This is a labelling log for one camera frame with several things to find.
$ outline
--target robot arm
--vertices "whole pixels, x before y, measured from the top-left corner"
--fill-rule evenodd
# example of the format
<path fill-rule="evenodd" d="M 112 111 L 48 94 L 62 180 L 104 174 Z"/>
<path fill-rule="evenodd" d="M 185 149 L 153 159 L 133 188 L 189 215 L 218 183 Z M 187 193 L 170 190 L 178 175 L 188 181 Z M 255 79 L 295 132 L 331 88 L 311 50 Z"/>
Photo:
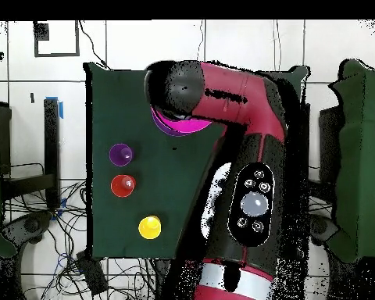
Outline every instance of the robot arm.
<path fill-rule="evenodd" d="M 152 108 L 172 120 L 197 118 L 227 125 L 198 189 L 177 259 L 215 259 L 274 277 L 287 130 L 275 83 L 205 62 L 166 61 L 148 68 L 145 91 Z M 199 220 L 216 171 L 228 163 L 229 175 L 205 238 Z"/>

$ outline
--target blue tape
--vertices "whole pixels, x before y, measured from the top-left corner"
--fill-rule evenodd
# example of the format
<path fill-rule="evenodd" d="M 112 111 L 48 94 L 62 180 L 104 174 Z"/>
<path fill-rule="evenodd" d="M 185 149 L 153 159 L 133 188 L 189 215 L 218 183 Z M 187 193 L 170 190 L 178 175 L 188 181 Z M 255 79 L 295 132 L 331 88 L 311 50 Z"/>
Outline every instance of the blue tape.
<path fill-rule="evenodd" d="M 62 209 L 57 209 L 57 216 L 61 216 L 64 213 Z M 57 218 L 55 216 L 52 217 L 51 221 L 56 221 Z"/>
<path fill-rule="evenodd" d="M 62 119 L 64 118 L 63 102 L 59 103 L 59 117 L 61 117 Z"/>
<path fill-rule="evenodd" d="M 46 99 L 59 100 L 59 97 L 46 97 Z M 64 118 L 64 105 L 63 102 L 59 102 L 59 117 Z"/>

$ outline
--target black border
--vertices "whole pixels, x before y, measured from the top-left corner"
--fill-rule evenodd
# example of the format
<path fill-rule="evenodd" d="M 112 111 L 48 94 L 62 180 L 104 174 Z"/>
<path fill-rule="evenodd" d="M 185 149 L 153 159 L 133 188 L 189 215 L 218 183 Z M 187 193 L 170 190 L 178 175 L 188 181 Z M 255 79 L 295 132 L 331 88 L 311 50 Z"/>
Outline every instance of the black border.
<path fill-rule="evenodd" d="M 64 56 L 79 56 L 79 26 L 78 21 L 75 20 L 75 52 L 74 53 L 50 53 L 50 54 L 39 54 L 38 39 L 34 36 L 34 57 L 35 58 L 56 58 Z"/>

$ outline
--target black frame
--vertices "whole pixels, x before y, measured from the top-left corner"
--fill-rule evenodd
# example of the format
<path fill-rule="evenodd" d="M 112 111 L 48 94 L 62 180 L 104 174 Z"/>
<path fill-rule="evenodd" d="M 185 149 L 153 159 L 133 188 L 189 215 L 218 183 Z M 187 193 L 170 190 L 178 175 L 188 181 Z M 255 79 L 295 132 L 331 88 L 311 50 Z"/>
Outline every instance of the black frame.
<path fill-rule="evenodd" d="M 38 25 L 37 21 L 34 21 L 34 29 L 36 29 Z M 50 53 L 50 54 L 39 54 L 39 38 L 34 33 L 34 57 L 35 58 L 55 58 L 55 57 L 63 57 L 63 56 L 79 56 L 79 27 L 78 21 L 75 21 L 75 52 L 74 53 Z"/>
<path fill-rule="evenodd" d="M 46 190 L 47 207 L 60 207 L 59 183 L 59 110 L 57 100 L 45 99 L 45 174 L 24 178 L 8 178 L 2 181 L 2 200 L 9 200 L 35 191 Z M 9 119 L 11 109 L 0 102 L 0 169 L 10 167 Z"/>

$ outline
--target circular button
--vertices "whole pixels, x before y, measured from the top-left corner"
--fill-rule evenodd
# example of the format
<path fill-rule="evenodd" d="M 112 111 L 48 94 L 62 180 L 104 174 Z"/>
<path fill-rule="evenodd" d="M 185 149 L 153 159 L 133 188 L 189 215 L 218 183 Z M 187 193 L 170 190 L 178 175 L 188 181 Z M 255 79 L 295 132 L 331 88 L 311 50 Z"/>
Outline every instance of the circular button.
<path fill-rule="evenodd" d="M 241 200 L 241 210 L 246 215 L 257 217 L 268 210 L 268 199 L 258 192 L 249 192 Z"/>
<path fill-rule="evenodd" d="M 247 225 L 247 220 L 244 219 L 243 217 L 241 217 L 241 218 L 239 219 L 239 221 L 237 222 L 237 225 L 238 225 L 239 227 L 246 227 L 246 225 Z"/>
<path fill-rule="evenodd" d="M 264 173 L 261 170 L 256 170 L 254 172 L 254 177 L 255 178 L 263 178 L 264 177 Z"/>
<path fill-rule="evenodd" d="M 252 188 L 252 187 L 254 187 L 254 185 L 255 185 L 254 180 L 246 180 L 246 181 L 245 181 L 245 186 L 246 186 L 247 188 Z"/>
<path fill-rule="evenodd" d="M 263 232 L 264 225 L 261 222 L 259 222 L 259 221 L 254 221 L 254 223 L 253 223 L 253 230 L 255 232 Z"/>
<path fill-rule="evenodd" d="M 268 183 L 260 183 L 259 189 L 262 192 L 267 193 L 271 189 L 271 186 Z"/>

